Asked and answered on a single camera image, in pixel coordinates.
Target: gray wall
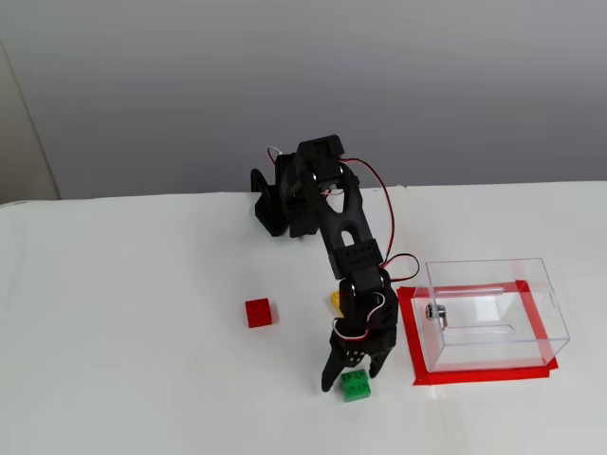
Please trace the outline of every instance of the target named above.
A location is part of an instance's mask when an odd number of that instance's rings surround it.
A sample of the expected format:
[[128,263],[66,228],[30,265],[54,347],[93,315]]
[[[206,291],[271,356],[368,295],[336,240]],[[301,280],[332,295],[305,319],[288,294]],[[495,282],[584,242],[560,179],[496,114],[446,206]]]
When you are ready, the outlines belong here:
[[57,198],[45,155],[0,43],[0,204]]
[[606,17],[602,0],[2,0],[0,38],[71,198],[246,191],[268,144],[332,133],[390,184],[606,179]]

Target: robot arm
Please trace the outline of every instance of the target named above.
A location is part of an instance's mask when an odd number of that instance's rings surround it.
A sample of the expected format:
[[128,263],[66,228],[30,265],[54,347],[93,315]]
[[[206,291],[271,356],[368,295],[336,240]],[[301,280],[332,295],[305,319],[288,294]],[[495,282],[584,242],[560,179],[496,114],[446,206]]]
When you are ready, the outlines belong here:
[[[343,147],[337,136],[302,142],[295,154],[279,155],[276,184],[251,171],[251,190],[262,195],[255,215],[273,236],[289,228],[291,237],[321,230],[336,280],[340,310],[329,339],[331,354],[322,372],[322,390],[329,391],[345,367],[371,357],[369,374],[377,376],[396,343],[398,300],[381,264],[377,242],[362,211],[359,180],[340,162]],[[334,211],[323,195],[331,186],[343,190],[343,211]],[[346,231],[354,240],[347,246]]]

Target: clear plastic box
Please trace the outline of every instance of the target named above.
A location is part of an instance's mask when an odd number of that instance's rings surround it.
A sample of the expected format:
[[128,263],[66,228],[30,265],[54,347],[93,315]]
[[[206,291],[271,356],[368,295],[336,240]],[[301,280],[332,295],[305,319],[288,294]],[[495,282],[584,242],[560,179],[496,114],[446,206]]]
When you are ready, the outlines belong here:
[[544,366],[569,341],[542,259],[426,269],[413,305],[429,372]]

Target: green lego brick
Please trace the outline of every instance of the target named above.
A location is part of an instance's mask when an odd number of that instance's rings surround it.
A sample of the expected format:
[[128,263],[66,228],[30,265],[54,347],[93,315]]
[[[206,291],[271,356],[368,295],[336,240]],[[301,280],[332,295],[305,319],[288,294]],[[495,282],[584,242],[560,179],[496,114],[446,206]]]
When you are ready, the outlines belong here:
[[343,401],[361,400],[371,395],[371,388],[367,379],[367,372],[356,370],[355,372],[344,373],[341,375],[341,390],[343,391]]

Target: yellow block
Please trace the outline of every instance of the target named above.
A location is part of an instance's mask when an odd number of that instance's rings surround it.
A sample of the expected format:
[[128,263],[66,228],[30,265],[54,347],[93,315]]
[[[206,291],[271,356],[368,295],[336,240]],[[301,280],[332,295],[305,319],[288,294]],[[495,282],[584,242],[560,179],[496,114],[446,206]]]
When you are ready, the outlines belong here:
[[336,291],[331,294],[331,303],[333,304],[333,308],[335,308],[335,311],[338,313],[338,316],[340,318],[343,318],[343,314],[340,310],[340,291]]

